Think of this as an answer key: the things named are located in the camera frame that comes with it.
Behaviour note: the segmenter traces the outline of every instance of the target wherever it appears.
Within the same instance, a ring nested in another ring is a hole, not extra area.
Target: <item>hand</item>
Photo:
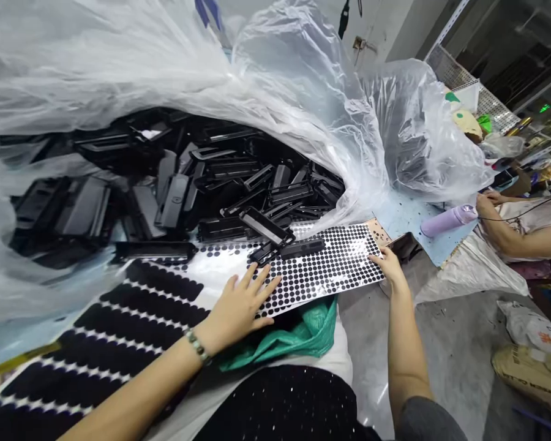
[[[398,261],[396,254],[394,254],[388,247],[380,247],[380,251],[383,258],[376,255],[370,255],[369,260],[381,268],[382,272],[392,285],[406,284],[408,286],[406,277],[402,272],[402,268],[400,267],[400,262]]]
[[[236,287],[238,276],[235,274],[231,277],[211,313],[194,328],[194,334],[208,355],[214,356],[247,334],[274,323],[273,318],[256,319],[255,314],[279,285],[282,277],[275,277],[259,292],[271,267],[266,265],[253,281],[255,268],[257,264],[252,263]]]
[[[488,196],[478,193],[477,199],[476,199],[476,209],[478,211],[483,211],[484,209],[494,209],[494,204],[491,199],[488,198]]]
[[[502,196],[500,193],[494,190],[486,190],[484,192],[484,196],[486,196],[490,202],[492,202],[493,206],[498,206],[500,204],[503,204],[504,202],[508,202],[508,198],[506,196]]]

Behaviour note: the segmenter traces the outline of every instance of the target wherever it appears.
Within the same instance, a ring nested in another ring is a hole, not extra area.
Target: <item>beaded bracelet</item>
[[[204,349],[204,347],[198,341],[197,337],[194,335],[194,331],[192,331],[192,329],[190,329],[188,326],[186,327],[186,338],[191,343],[191,345],[194,346],[194,350],[200,356],[202,363],[205,366],[208,366],[212,359],[210,355],[208,355],[208,353],[206,352],[206,349]]]

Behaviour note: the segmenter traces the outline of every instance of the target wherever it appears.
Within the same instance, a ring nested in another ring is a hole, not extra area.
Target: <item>blue table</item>
[[[432,239],[422,234],[421,224],[442,212],[443,210],[434,205],[415,200],[396,190],[391,190],[384,204],[384,210],[375,213],[375,217],[392,240],[411,232],[429,255],[431,261],[436,266],[441,266],[455,247],[478,224],[478,221],[475,220],[470,224],[445,232]]]

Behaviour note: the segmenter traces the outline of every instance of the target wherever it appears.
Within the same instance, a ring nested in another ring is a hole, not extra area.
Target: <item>floor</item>
[[[538,408],[495,377],[492,353],[511,343],[496,300],[517,295],[484,292],[423,303],[416,321],[427,355],[435,399],[457,420],[470,441],[533,440],[534,424],[512,411],[517,405]],[[360,422],[373,426],[382,439],[393,439],[388,400],[388,297],[378,285],[339,296],[343,325],[353,360],[353,389]]]

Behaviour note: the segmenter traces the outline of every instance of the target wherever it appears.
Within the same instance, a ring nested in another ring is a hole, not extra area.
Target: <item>white wall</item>
[[[449,0],[414,0],[386,61],[416,57]]]
[[[360,17],[357,0],[350,0],[349,24],[343,37],[343,45],[349,58],[355,61],[357,56],[358,51],[352,48],[356,36],[366,39],[375,48],[374,50],[366,48],[361,51],[356,63],[358,70],[367,69],[375,62],[386,60],[413,1],[415,0],[363,0],[363,17]],[[427,2],[437,1],[446,0],[427,0]],[[218,0],[227,21],[228,17],[233,15],[239,15],[248,20],[255,12],[273,2],[274,0]],[[335,29],[338,29],[345,0],[315,0],[315,2]]]

